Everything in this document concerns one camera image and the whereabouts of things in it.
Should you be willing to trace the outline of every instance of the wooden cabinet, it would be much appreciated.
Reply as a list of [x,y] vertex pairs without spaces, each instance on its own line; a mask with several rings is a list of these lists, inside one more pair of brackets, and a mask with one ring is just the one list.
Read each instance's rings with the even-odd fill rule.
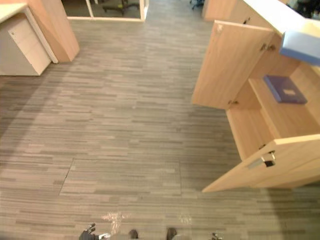
[[[242,5],[245,13],[254,11],[247,7]],[[204,192],[294,188],[320,180],[320,75],[314,67],[279,54],[283,29],[294,25],[279,16],[277,28],[274,17],[271,24],[261,22],[267,17],[257,12],[252,16],[258,16],[251,18],[259,19],[251,22],[258,26],[241,24],[241,17],[240,23],[215,21],[195,85],[194,104],[226,110],[240,156],[239,164]],[[297,16],[292,22],[300,20]],[[313,31],[320,33],[320,28]],[[267,74],[290,77],[308,102],[278,103],[263,80]]]
[[61,0],[0,0],[0,3],[27,3],[58,61],[73,61],[79,44]]

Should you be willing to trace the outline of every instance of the cabinet door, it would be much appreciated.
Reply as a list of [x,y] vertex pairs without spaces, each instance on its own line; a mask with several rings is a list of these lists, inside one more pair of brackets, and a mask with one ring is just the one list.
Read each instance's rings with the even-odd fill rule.
[[207,21],[228,20],[237,0],[205,0],[202,16]]
[[228,109],[273,35],[268,28],[216,21],[192,103]]
[[[241,187],[273,187],[282,184],[282,177],[291,170],[320,158],[320,134],[275,139],[261,150],[241,162],[225,175],[207,186],[203,192],[215,192]],[[273,166],[267,167],[261,157],[270,160],[275,156]]]
[[229,21],[238,24],[272,28],[271,24],[268,23],[267,20],[260,16],[243,0],[237,0],[232,13],[230,14]]
[[320,180],[320,158],[306,162],[281,176],[268,178],[252,187],[296,188],[318,180]]

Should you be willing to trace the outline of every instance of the open cabinet door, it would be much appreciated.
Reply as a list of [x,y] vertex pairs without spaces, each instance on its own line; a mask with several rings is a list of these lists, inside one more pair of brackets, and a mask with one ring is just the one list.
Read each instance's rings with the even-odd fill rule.
[[[277,177],[281,178],[291,170],[319,159],[319,149],[320,134],[275,139],[207,186],[203,192],[254,187],[261,182],[264,182],[264,186],[276,187],[279,185],[275,181]],[[267,167],[261,157],[265,161],[273,161],[274,165]],[[273,184],[267,184],[268,179],[272,180]]]
[[192,103],[228,109],[273,35],[268,28],[215,21]]
[[281,176],[270,177],[253,185],[252,187],[291,189],[317,181],[320,181],[320,158],[309,161]]

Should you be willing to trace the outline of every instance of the white countertop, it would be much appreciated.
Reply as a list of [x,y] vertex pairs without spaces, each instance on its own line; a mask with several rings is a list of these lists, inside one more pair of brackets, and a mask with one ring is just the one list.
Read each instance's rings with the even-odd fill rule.
[[0,4],[0,23],[28,7],[26,3]]
[[306,19],[279,0],[243,0],[279,33],[299,31]]

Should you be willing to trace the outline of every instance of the blue book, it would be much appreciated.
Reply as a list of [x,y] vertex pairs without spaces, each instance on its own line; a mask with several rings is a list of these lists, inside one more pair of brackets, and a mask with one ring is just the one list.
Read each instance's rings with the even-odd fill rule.
[[306,104],[308,101],[287,76],[264,76],[264,81],[278,103]]

